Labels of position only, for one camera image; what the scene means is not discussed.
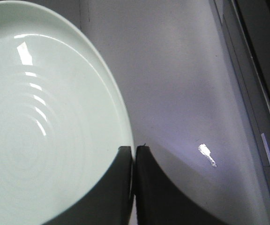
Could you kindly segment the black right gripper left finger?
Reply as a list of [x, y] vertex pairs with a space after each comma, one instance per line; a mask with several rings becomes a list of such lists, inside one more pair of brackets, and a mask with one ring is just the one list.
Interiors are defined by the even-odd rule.
[[132, 211], [132, 152], [121, 146], [96, 185], [46, 225], [127, 225]]

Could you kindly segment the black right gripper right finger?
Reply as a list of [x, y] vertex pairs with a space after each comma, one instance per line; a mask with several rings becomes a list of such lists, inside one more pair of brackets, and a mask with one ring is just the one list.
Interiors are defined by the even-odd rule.
[[224, 224], [183, 194], [145, 145], [136, 149], [135, 198], [140, 225]]

